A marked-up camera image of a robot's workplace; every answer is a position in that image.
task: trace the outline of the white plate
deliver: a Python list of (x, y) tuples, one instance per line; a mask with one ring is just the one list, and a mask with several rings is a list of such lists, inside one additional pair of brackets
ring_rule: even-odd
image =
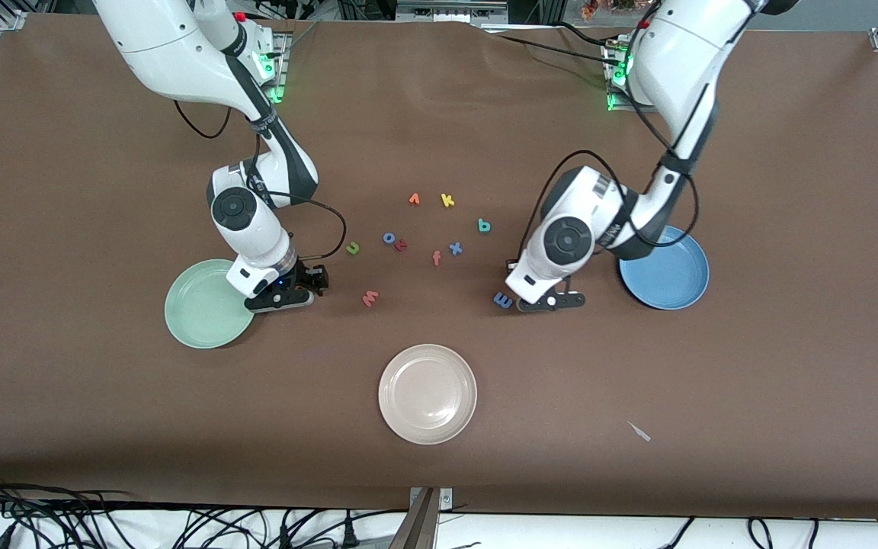
[(417, 445), (459, 435), (476, 410), (476, 378), (452, 348), (406, 348), (381, 374), (379, 408), (391, 430)]

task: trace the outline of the white floor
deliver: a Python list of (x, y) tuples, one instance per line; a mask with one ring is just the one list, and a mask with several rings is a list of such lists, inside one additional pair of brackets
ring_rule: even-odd
[[(242, 512), (234, 511), (235, 518)], [(295, 511), (290, 522), (306, 512)], [(188, 513), (185, 511), (117, 511), (114, 520), (136, 549), (171, 547), (184, 529)], [(279, 529), (283, 511), (265, 512), (266, 528), (271, 533)], [(404, 514), (378, 515), (354, 523), (359, 539), (385, 538), (394, 535)], [(307, 522), (293, 541), (303, 543), (311, 535), (323, 531), (344, 518), (342, 511), (327, 511)], [(99, 518), (102, 534), (111, 549), (126, 548), (107, 521)], [(242, 522), (262, 541), (264, 521), (259, 515)], [(562, 517), (561, 515), (460, 515), (443, 514), (440, 517), (436, 549), (454, 549), (476, 545), (478, 549), (659, 549), (668, 544), (679, 531), (685, 518), (641, 517)], [(0, 517), (0, 534), (11, 521)], [(62, 542), (55, 525), (40, 522), (44, 534)], [(776, 549), (805, 549), (812, 523), (807, 520), (767, 520)], [(220, 529), (220, 525), (203, 528), (199, 535), (185, 543), (185, 547), (199, 547)], [(332, 532), (341, 541), (342, 528)], [(11, 549), (34, 549), (32, 535), (17, 529)], [(213, 542), (212, 547), (244, 549), (246, 540), (241, 535), (230, 535)], [(747, 535), (742, 518), (698, 518), (677, 545), (677, 549), (755, 549)], [(815, 549), (871, 549), (878, 548), (878, 522), (823, 521), (819, 527)]]

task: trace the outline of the black circular joint cap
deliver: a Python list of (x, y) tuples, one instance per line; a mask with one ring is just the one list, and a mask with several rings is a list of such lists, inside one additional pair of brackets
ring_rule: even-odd
[(255, 197), (247, 188), (227, 188), (212, 201), (212, 217), (229, 230), (243, 230), (253, 222)]
[(547, 259), (558, 265), (581, 260), (591, 251), (591, 230), (576, 217), (563, 217), (544, 230)]

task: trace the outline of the white robotic arm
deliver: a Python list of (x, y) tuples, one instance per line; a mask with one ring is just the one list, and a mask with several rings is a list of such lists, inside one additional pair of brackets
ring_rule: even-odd
[[(250, 34), (256, 38), (265, 32), (257, 32), (258, 25), (251, 21), (243, 22), (253, 27), (235, 21), (224, 0), (94, 0), (94, 4), (121, 56), (144, 86), (178, 101), (235, 108), (268, 145), (269, 152), (217, 169), (207, 188), (216, 228), (238, 254), (227, 279), (248, 298), (258, 298), (297, 268), (290, 237), (271, 208), (310, 199), (317, 189), (313, 161), (259, 88), (265, 75), (247, 69), (261, 55), (254, 50), (261, 42), (248, 44)], [(248, 188), (254, 198), (230, 197), (226, 208), (243, 202), (246, 209), (233, 214), (239, 216), (253, 206), (251, 223), (227, 226), (216, 215), (223, 192), (234, 188)]]
[[(784, 3), (787, 10), (794, 1)], [(644, 194), (587, 166), (561, 174), (506, 278), (522, 300), (539, 303), (588, 263), (595, 244), (626, 260), (652, 252), (713, 129), (720, 70), (747, 22), (766, 7), (766, 0), (663, 0), (652, 20), (640, 22), (624, 90), (665, 118), (669, 148)]]

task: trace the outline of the blue plate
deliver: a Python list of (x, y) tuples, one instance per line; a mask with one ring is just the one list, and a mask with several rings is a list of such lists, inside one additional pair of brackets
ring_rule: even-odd
[[(666, 226), (659, 242), (679, 239), (682, 230)], [(692, 236), (673, 246), (655, 248), (642, 259), (619, 260), (625, 287), (639, 301), (663, 310), (684, 309), (696, 303), (710, 284), (707, 254)]]

